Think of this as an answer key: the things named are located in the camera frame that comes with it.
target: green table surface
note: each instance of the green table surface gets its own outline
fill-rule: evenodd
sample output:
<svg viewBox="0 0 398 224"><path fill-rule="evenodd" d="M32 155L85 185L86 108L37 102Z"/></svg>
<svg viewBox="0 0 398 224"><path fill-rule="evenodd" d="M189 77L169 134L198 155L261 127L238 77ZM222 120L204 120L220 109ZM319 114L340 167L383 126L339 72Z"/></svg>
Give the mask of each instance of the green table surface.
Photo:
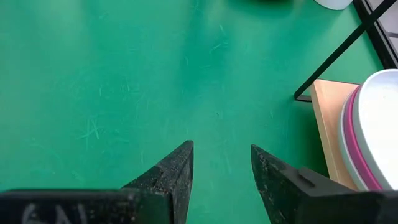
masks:
<svg viewBox="0 0 398 224"><path fill-rule="evenodd" d="M187 223L267 223L250 145L327 175L292 95L359 23L310 0L0 1L0 189L118 188L192 139ZM380 69L364 35L322 77Z"/></svg>

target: black metal rod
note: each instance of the black metal rod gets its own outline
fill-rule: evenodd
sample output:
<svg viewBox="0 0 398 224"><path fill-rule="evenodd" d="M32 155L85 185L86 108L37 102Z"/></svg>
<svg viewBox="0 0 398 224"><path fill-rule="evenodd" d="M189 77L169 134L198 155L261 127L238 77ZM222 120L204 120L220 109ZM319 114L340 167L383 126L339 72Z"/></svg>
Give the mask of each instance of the black metal rod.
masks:
<svg viewBox="0 0 398 224"><path fill-rule="evenodd" d="M359 25L352 34L319 66L319 68L303 83L294 93L297 99L333 62L335 62L355 40L357 40L371 25L374 24L397 0L384 0L365 21Z"/></svg>

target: stacked bowl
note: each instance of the stacked bowl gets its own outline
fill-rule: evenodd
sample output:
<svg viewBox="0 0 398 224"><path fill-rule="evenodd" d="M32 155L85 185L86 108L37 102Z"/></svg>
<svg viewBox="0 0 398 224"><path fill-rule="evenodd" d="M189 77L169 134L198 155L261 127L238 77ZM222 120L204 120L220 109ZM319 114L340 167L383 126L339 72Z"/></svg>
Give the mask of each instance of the stacked bowl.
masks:
<svg viewBox="0 0 398 224"><path fill-rule="evenodd" d="M359 190L398 190L398 69L371 75L350 94L338 136Z"/></svg>

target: white object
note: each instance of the white object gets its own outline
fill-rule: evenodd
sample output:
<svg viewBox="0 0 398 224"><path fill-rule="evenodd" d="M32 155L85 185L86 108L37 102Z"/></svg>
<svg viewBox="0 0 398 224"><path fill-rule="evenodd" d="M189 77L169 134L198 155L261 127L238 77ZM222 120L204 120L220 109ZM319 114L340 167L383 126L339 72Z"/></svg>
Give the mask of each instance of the white object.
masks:
<svg viewBox="0 0 398 224"><path fill-rule="evenodd" d="M366 186L365 182L363 181L362 177L360 176L358 170L356 169L354 162L349 154L348 148L347 148L347 143L345 139L345 134L344 134L344 112L346 108L347 102L349 102L349 99L351 98L351 95L349 95L344 102L343 109L341 110L340 114L340 120L339 120L339 126L338 126L338 142L339 142L339 148L341 152L341 156L343 157L344 164L353 179L355 185L360 191L368 191L368 187Z"/></svg>
<svg viewBox="0 0 398 224"><path fill-rule="evenodd" d="M315 0L319 5L333 10L342 10L347 8L353 0Z"/></svg>
<svg viewBox="0 0 398 224"><path fill-rule="evenodd" d="M362 155L385 190L398 190L398 69L371 75L354 101L353 124Z"/></svg>

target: wooden block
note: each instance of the wooden block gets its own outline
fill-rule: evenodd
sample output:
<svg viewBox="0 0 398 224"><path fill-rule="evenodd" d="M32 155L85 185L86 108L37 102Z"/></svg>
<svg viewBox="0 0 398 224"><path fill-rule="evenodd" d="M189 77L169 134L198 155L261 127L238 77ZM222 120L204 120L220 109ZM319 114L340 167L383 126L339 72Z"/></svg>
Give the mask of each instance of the wooden block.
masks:
<svg viewBox="0 0 398 224"><path fill-rule="evenodd" d="M345 167L340 153L338 125L345 99L357 86L350 83L315 80L310 87L329 177L353 190L358 188Z"/></svg>

